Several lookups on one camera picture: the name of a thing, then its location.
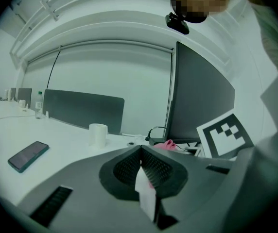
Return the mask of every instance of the desk divider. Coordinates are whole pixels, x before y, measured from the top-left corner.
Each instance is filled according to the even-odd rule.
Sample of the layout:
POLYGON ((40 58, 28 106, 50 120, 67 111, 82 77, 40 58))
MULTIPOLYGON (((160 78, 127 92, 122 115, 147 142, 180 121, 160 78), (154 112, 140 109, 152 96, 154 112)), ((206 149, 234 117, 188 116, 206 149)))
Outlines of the desk divider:
POLYGON ((32 89, 31 88, 19 88, 18 89, 18 95, 17 95, 17 100, 26 100, 26 104, 28 104, 29 108, 31 107, 31 93, 32 89))
POLYGON ((12 99, 17 101, 17 98, 16 98, 16 88, 11 88, 12 90, 12 99))
POLYGON ((45 90, 43 113, 57 120, 89 128, 92 123, 108 126, 108 132, 120 134, 125 100, 98 94, 45 90))

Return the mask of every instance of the white shirt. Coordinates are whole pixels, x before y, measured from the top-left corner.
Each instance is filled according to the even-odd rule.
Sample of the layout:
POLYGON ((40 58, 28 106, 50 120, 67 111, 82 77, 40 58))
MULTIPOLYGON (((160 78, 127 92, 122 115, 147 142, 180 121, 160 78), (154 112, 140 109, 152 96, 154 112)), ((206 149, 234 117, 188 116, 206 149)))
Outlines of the white shirt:
POLYGON ((261 28, 263 47, 278 69, 278 18, 272 8, 251 4, 261 28))

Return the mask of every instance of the white cup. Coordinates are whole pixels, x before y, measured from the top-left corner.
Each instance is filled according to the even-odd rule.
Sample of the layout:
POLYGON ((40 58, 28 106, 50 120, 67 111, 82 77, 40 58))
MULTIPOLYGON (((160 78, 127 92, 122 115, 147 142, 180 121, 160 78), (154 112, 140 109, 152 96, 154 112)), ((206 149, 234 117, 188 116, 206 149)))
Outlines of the white cup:
POLYGON ((4 100, 7 100, 7 95, 8 95, 8 90, 5 90, 4 91, 4 97, 3 97, 4 100))
POLYGON ((7 93, 7 101, 10 102, 11 100, 12 100, 12 89, 9 89, 7 93))
POLYGON ((19 107, 20 108, 25 108, 26 107, 26 100, 19 100, 19 107))
POLYGON ((103 149, 106 144, 106 135, 108 134, 108 126, 104 124, 90 124, 89 126, 89 145, 94 145, 99 149, 103 149))

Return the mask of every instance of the gray device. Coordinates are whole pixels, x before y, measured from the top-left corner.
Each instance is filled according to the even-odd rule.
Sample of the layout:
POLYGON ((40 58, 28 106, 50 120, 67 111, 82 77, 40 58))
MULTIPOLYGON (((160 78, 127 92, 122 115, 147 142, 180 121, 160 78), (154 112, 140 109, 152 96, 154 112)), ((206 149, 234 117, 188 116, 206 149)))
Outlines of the gray device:
POLYGON ((278 133, 240 151, 235 162, 148 146, 121 149, 52 175, 21 201, 16 218, 33 232, 40 226, 59 233, 236 232, 278 197, 276 154, 278 133), (140 166, 156 189, 154 222, 134 190, 140 166))
POLYGON ((197 127, 234 108, 235 90, 201 55, 177 42, 174 97, 166 139, 199 142, 197 127))

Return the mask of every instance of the white desk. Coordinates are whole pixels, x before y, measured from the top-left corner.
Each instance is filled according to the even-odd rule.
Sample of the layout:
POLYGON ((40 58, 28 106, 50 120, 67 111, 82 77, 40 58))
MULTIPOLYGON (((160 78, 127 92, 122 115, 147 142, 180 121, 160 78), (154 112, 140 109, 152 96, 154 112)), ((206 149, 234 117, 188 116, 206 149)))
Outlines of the white desk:
POLYGON ((0 101, 0 196, 14 205, 33 188, 65 166, 88 157, 127 147, 132 137, 109 134, 104 149, 88 145, 88 130, 54 119, 36 119, 35 112, 21 111, 14 101, 0 101), (35 141, 50 149, 23 173, 9 166, 7 160, 35 141))

